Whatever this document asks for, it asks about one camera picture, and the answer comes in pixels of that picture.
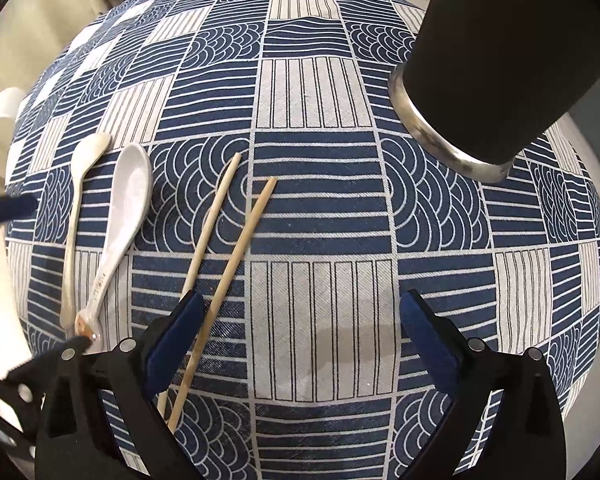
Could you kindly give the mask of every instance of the wooden chopstick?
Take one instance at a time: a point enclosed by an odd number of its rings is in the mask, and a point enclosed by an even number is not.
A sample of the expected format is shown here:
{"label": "wooden chopstick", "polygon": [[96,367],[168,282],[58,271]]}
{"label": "wooden chopstick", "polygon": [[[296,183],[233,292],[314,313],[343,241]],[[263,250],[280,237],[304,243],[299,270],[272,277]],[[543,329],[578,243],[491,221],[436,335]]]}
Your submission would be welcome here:
{"label": "wooden chopstick", "polygon": [[198,334],[196,343],[193,346],[193,351],[191,352],[191,357],[187,363],[187,368],[184,372],[184,377],[182,378],[182,383],[180,384],[176,401],[173,404],[173,409],[171,410],[171,416],[169,418],[169,429],[171,430],[171,433],[176,430],[176,425],[180,419],[184,402],[187,399],[187,394],[189,393],[191,383],[193,382],[193,376],[198,368],[198,363],[202,357],[202,352],[205,349],[206,340],[209,338],[211,328],[216,321],[220,306],[226,297],[231,282],[234,280],[235,271],[238,269],[238,265],[240,265],[244,251],[247,249],[247,245],[249,245],[251,237],[253,236],[253,232],[260,221],[262,212],[267,206],[267,202],[271,197],[271,193],[273,193],[273,189],[276,187],[277,181],[278,180],[276,178],[270,178],[267,182],[267,185],[262,190],[262,193],[258,197],[255,206],[253,206],[253,210],[247,218],[244,229],[240,234],[240,238],[238,238],[238,241],[234,247],[234,252],[231,254],[231,258],[224,268],[224,273],[222,274],[222,278],[220,279],[220,283],[218,284],[214,298],[211,301],[211,306],[206,313],[205,320],[200,328],[200,333]]}
{"label": "wooden chopstick", "polygon": [[[187,272],[187,277],[184,280],[184,286],[182,287],[182,292],[180,293],[180,299],[184,298],[184,295],[187,294],[196,283],[198,271],[200,270],[200,265],[202,264],[202,258],[205,257],[206,246],[209,244],[209,238],[211,238],[211,234],[213,233],[216,225],[216,220],[218,219],[218,215],[222,209],[222,202],[224,202],[224,197],[226,197],[226,194],[229,191],[229,186],[231,186],[235,172],[238,170],[241,158],[242,156],[240,153],[236,153],[234,155],[234,158],[231,159],[231,162],[226,168],[224,177],[222,177],[222,180],[220,181],[220,186],[218,186],[214,201],[212,202],[211,207],[206,214],[206,220],[202,226],[202,232],[200,233],[200,238],[196,244],[196,250],[193,253],[191,263],[189,264],[189,271]],[[167,409],[168,393],[169,391],[167,390],[158,396],[158,411],[162,417],[164,417],[164,412]]]}

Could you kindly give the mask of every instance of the white ceramic spoon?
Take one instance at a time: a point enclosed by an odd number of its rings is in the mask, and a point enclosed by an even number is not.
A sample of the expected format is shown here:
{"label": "white ceramic spoon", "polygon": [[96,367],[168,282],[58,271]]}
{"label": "white ceramic spoon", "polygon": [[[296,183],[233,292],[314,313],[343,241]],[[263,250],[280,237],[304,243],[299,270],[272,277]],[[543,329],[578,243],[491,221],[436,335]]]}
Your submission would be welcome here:
{"label": "white ceramic spoon", "polygon": [[87,306],[75,317],[75,333],[91,339],[88,353],[102,351],[100,307],[120,260],[144,221],[153,184],[152,166],[145,150],[139,144],[128,145],[120,152],[113,170],[109,219],[100,265]]}
{"label": "white ceramic spoon", "polygon": [[69,229],[66,234],[64,267],[62,268],[62,300],[60,303],[60,326],[71,328],[75,320],[75,234],[78,231],[80,204],[82,203],[82,181],[93,165],[107,151],[111,136],[92,134],[78,142],[71,157],[71,178],[74,181],[74,203],[69,215]]}

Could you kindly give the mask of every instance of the wave pattern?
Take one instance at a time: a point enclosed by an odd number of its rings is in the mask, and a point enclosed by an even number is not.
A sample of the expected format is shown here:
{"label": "wave pattern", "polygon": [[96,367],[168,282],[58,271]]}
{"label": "wave pattern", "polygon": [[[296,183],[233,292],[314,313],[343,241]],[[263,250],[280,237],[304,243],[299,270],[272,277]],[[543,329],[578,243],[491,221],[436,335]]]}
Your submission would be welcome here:
{"label": "wave pattern", "polygon": [[[196,282],[205,301],[279,178],[176,432],[206,478],[397,479],[448,406],[400,327],[411,287],[493,350],[541,349],[566,412],[600,341],[600,197],[556,125],[497,184],[424,152],[388,95],[423,16],[405,0],[126,0],[88,25],[34,83],[14,132],[8,193],[40,204],[6,228],[32,351],[65,338],[68,168],[101,131],[114,142],[84,181],[79,308],[120,149],[138,142],[154,172],[146,221],[107,292],[110,346],[176,305],[234,153],[242,163]],[[500,396],[457,471],[480,456]],[[112,393],[102,399],[125,459],[146,472]]]}

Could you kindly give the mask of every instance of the tablecloth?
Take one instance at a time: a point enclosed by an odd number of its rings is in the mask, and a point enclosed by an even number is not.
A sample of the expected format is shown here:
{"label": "tablecloth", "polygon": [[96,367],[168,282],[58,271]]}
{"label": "tablecloth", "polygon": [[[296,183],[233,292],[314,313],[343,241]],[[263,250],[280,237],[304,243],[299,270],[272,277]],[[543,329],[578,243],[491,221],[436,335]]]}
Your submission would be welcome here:
{"label": "tablecloth", "polygon": [[[411,287],[494,350],[541,349],[566,413],[600,341],[600,199],[557,125],[499,184],[459,176],[414,142],[387,80],[423,16],[404,0],[127,0],[85,28],[30,90],[13,139],[8,191],[40,201],[7,232],[33,352],[64,339],[72,151],[107,132],[110,150],[84,184],[79,308],[120,149],[140,143],[154,167],[150,211],[101,315],[109,348],[176,305],[235,152],[242,163],[197,283],[207,298],[253,200],[280,178],[176,431],[206,478],[404,471],[448,404],[400,329],[398,299]],[[478,459],[499,400],[494,392],[459,469]]]}

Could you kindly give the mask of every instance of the table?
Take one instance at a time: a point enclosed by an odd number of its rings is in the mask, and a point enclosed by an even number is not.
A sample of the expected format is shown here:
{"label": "table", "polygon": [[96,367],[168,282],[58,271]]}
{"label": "table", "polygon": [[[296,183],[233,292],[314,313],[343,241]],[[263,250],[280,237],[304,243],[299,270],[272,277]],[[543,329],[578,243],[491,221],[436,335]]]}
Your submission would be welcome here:
{"label": "table", "polygon": [[[176,305],[235,152],[243,164],[198,280],[205,295],[254,197],[280,177],[176,431],[206,478],[396,478],[447,403],[400,330],[410,287],[493,349],[538,346],[566,413],[600,340],[600,199],[558,125],[490,186],[411,139],[386,84],[423,15],[404,0],[127,0],[87,27],[33,86],[14,136],[9,192],[40,200],[6,233],[33,353],[64,338],[68,163],[80,139],[103,131],[114,142],[84,186],[78,307],[120,149],[142,144],[155,180],[101,316],[108,346]],[[460,469],[478,458],[499,399]]]}

